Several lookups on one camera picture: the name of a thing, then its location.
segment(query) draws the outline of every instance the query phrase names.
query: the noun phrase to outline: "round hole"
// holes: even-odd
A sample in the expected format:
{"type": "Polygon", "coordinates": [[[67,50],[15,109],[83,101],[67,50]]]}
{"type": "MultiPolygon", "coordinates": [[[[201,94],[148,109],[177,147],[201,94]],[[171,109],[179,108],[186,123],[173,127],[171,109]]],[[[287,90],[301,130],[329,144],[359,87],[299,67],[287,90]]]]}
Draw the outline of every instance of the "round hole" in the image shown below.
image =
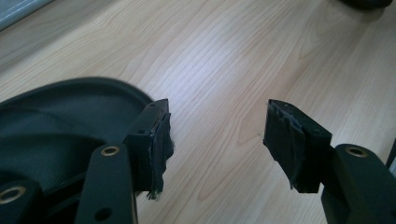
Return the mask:
{"type": "Polygon", "coordinates": [[[119,147],[107,147],[102,149],[101,154],[104,156],[113,156],[119,153],[120,148],[119,147]]]}
{"type": "Polygon", "coordinates": [[[97,211],[95,214],[96,221],[105,221],[110,217],[111,217],[111,209],[109,208],[102,208],[101,210],[97,211]]]}
{"type": "Polygon", "coordinates": [[[17,186],[0,193],[0,204],[10,203],[20,198],[26,191],[25,187],[17,186]]]}
{"type": "Polygon", "coordinates": [[[367,152],[365,152],[363,149],[356,147],[347,147],[346,152],[352,156],[360,157],[360,158],[365,158],[368,156],[367,152]]]}

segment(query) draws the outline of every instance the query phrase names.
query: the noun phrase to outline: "wooden surface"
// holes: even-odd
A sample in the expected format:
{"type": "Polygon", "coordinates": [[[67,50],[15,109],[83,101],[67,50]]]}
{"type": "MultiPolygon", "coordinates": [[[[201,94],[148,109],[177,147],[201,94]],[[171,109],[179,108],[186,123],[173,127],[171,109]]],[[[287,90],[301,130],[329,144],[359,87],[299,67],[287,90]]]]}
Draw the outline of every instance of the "wooden surface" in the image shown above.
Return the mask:
{"type": "Polygon", "coordinates": [[[0,100],[71,77],[169,98],[176,153],[141,223],[325,223],[262,145],[269,98],[384,161],[396,137],[396,4],[57,0],[0,33],[0,100]]]}

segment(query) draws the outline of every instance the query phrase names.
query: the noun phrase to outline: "wooden table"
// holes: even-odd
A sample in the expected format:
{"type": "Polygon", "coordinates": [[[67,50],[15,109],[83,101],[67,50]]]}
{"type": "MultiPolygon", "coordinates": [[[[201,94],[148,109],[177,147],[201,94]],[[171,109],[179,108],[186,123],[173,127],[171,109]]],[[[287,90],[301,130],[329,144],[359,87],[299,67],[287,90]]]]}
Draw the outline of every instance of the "wooden table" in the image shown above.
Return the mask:
{"type": "Polygon", "coordinates": [[[176,153],[141,223],[325,223],[262,145],[269,98],[382,161],[396,136],[396,4],[57,0],[0,33],[0,100],[72,77],[169,98],[176,153]]]}

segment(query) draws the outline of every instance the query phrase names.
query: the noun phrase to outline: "light wood tabletop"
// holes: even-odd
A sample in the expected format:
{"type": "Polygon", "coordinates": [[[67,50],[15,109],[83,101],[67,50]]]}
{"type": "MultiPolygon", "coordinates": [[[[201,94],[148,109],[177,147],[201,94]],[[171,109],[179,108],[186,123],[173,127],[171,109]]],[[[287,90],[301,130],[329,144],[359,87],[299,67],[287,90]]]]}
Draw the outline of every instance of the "light wood tabletop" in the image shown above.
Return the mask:
{"type": "Polygon", "coordinates": [[[140,223],[326,223],[262,144],[267,101],[388,157],[396,4],[336,0],[56,0],[0,33],[0,101],[72,77],[168,98],[175,155],[140,223]]]}

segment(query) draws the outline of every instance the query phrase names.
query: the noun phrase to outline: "wood grain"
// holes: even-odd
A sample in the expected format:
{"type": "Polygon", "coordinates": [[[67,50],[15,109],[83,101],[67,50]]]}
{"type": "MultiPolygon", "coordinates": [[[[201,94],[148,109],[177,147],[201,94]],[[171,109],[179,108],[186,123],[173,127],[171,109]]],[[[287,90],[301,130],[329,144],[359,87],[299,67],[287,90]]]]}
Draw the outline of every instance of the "wood grain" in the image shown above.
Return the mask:
{"type": "Polygon", "coordinates": [[[169,98],[176,153],[141,223],[325,223],[262,145],[266,102],[382,161],[396,137],[396,4],[336,0],[55,1],[0,33],[0,100],[71,77],[169,98]]]}

